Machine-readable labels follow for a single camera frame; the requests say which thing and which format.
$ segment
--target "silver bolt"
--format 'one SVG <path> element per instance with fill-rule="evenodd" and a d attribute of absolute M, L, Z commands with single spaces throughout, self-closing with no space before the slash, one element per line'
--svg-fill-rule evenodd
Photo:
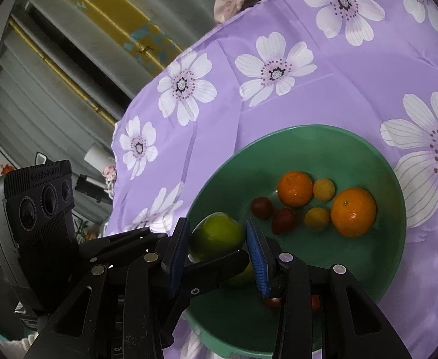
<path fill-rule="evenodd" d="M 334 271 L 337 274 L 345 274 L 347 272 L 347 269 L 345 268 L 345 266 L 342 265 L 335 265 L 334 266 Z"/>
<path fill-rule="evenodd" d="M 105 268 L 104 268 L 104 266 L 101 266 L 101 265 L 94 266 L 91 269 L 91 273 L 93 273 L 93 275 L 101 275 L 104 272 L 105 272 Z"/>
<path fill-rule="evenodd" d="M 146 262 L 155 262 L 158 259 L 159 259 L 159 255 L 156 254 L 155 252 L 149 252 L 148 254 L 144 255 L 144 260 Z"/>
<path fill-rule="evenodd" d="M 288 252 L 283 252 L 279 255 L 279 259 L 283 262 L 291 262 L 294 260 L 294 257 Z"/>

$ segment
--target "flower center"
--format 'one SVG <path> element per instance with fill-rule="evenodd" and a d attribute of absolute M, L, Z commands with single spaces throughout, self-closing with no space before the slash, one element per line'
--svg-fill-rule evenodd
<path fill-rule="evenodd" d="M 276 67 L 273 70 L 269 70 L 268 73 L 271 75 L 271 77 L 269 79 L 272 81 L 275 81 L 284 75 L 285 69 L 281 69 L 280 67 Z"/>
<path fill-rule="evenodd" d="M 184 92 L 189 87 L 187 86 L 187 79 L 184 77 L 179 78 L 179 81 L 176 82 L 176 92 Z"/>
<path fill-rule="evenodd" d="M 349 0 L 337 0 L 338 5 L 340 6 L 340 9 L 349 10 L 352 7 L 352 4 L 349 2 Z"/>
<path fill-rule="evenodd" d="M 131 140 L 131 147 L 134 156 L 137 159 L 141 159 L 144 156 L 144 152 L 146 150 L 146 141 L 142 136 L 135 136 Z"/>

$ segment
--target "table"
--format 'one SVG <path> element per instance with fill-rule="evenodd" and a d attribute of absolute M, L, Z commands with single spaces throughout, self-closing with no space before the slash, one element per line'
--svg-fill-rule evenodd
<path fill-rule="evenodd" d="M 413 358 L 428 358 L 438 345 L 432 0 L 264 0 L 208 33 L 148 84 L 117 124 L 118 178 L 106 235 L 136 226 L 170 234 L 230 156 L 304 124 L 350 130 L 395 169 L 407 240 L 380 308 Z M 214 356 L 185 320 L 175 336 L 167 359 Z"/>

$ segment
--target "small yellow fruit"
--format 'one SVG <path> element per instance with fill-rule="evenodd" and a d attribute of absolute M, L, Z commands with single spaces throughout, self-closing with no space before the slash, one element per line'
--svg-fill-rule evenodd
<path fill-rule="evenodd" d="M 321 178 L 314 183 L 314 197 L 322 202 L 330 201 L 335 195 L 335 185 L 328 178 Z"/>
<path fill-rule="evenodd" d="M 326 208 L 311 208 L 303 218 L 303 222 L 312 231 L 320 232 L 330 224 L 330 211 Z"/>

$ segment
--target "black camera module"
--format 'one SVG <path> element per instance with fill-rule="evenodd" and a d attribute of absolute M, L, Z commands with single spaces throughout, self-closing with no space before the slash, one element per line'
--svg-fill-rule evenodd
<path fill-rule="evenodd" d="M 61 195 L 63 197 L 64 202 L 68 202 L 71 198 L 71 186 L 68 181 L 64 181 L 61 186 Z"/>
<path fill-rule="evenodd" d="M 25 229 L 31 230 L 36 224 L 36 207 L 29 197 L 21 201 L 19 206 L 19 220 Z"/>
<path fill-rule="evenodd" d="M 48 217 L 56 213 L 58 209 L 58 198 L 53 185 L 49 184 L 44 187 L 43 193 L 41 193 L 41 206 Z"/>

